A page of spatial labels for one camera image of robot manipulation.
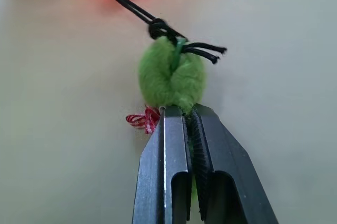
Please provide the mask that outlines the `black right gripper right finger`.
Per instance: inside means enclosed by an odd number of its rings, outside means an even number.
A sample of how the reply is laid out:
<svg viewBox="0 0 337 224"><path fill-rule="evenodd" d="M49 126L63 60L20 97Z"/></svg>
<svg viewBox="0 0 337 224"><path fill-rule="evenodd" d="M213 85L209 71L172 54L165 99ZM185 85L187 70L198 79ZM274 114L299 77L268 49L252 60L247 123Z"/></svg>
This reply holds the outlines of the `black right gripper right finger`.
<svg viewBox="0 0 337 224"><path fill-rule="evenodd" d="M209 107L190 116L193 172L204 223L277 223L246 150Z"/></svg>

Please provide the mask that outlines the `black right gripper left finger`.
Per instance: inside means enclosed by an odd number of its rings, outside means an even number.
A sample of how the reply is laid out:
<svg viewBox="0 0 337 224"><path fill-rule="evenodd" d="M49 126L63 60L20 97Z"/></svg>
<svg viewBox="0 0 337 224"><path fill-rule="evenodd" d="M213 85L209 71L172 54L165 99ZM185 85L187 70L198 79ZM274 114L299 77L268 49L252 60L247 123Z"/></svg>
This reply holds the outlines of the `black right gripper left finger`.
<svg viewBox="0 0 337 224"><path fill-rule="evenodd" d="M166 107L140 157L133 223L187 223L192 165L185 118Z"/></svg>

